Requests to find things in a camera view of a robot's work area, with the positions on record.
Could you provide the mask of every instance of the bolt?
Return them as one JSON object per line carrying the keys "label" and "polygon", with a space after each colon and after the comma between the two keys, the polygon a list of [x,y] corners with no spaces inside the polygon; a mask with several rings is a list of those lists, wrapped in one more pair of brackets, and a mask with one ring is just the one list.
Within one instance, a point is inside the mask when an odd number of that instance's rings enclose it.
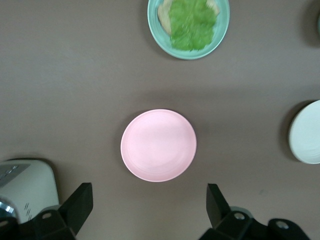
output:
{"label": "bolt", "polygon": [[0,227],[3,227],[5,225],[7,225],[9,222],[7,220],[5,221],[0,221]]}
{"label": "bolt", "polygon": [[48,219],[52,216],[52,214],[50,212],[47,212],[45,214],[42,215],[42,219]]}
{"label": "bolt", "polygon": [[237,212],[237,213],[235,213],[234,214],[234,217],[236,218],[236,219],[238,219],[238,220],[244,220],[246,217],[242,214],[242,213],[240,213],[240,212]]}
{"label": "bolt", "polygon": [[275,224],[281,229],[288,229],[289,228],[288,224],[286,224],[284,221],[277,221]]}

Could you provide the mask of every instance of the bread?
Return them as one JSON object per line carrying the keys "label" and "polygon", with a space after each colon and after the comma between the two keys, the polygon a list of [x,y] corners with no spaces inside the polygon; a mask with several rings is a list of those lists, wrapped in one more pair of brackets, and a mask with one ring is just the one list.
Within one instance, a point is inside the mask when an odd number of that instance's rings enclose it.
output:
{"label": "bread", "polygon": [[[171,22],[169,18],[169,11],[170,11],[172,2],[173,0],[163,0],[163,4],[160,4],[157,10],[157,14],[158,14],[158,18],[160,20],[161,26],[169,36],[171,36]],[[219,14],[220,10],[215,0],[206,0],[206,5],[209,8],[211,8],[216,15]]]}

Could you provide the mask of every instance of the lettuce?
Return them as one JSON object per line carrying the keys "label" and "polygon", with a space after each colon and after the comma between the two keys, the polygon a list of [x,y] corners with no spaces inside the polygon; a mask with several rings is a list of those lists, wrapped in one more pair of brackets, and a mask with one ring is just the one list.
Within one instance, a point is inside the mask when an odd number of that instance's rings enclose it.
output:
{"label": "lettuce", "polygon": [[172,47],[201,50],[212,42],[217,16],[207,0],[173,0],[169,11]]}

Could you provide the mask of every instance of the toaster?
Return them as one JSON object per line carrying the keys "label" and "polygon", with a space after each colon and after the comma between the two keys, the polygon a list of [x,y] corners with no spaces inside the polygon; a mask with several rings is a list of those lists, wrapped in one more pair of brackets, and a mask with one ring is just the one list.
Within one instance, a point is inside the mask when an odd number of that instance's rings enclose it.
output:
{"label": "toaster", "polygon": [[58,205],[55,176],[47,163],[37,159],[0,162],[0,218],[14,217],[22,224]]}

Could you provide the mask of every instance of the teal plate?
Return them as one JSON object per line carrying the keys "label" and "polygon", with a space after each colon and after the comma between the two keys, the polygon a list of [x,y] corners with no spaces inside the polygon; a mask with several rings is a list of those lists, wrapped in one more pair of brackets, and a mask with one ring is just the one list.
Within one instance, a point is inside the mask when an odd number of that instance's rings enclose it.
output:
{"label": "teal plate", "polygon": [[228,0],[215,0],[220,9],[220,13],[218,14],[216,23],[213,26],[213,39],[209,45],[205,46],[204,49],[199,51],[183,51],[175,49],[171,46],[170,36],[162,28],[161,23],[158,19],[158,6],[163,2],[164,0],[149,0],[147,17],[150,31],[154,40],[166,53],[178,59],[199,59],[215,50],[216,47],[218,47],[218,45],[224,39],[230,20],[230,6]]}

